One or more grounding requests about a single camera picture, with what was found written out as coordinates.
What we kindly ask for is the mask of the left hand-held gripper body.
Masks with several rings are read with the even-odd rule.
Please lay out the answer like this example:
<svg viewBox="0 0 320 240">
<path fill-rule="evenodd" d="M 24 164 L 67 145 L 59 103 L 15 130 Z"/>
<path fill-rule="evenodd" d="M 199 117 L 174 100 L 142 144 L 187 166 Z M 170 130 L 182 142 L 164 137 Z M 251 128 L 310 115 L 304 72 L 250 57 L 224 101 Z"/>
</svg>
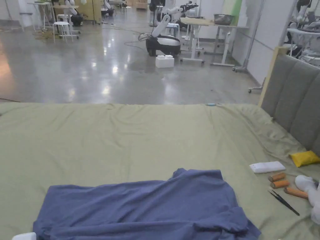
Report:
<svg viewBox="0 0 320 240">
<path fill-rule="evenodd" d="M 28 232 L 13 236 L 12 240 L 37 240 L 37 235 L 35 232 Z"/>
</svg>

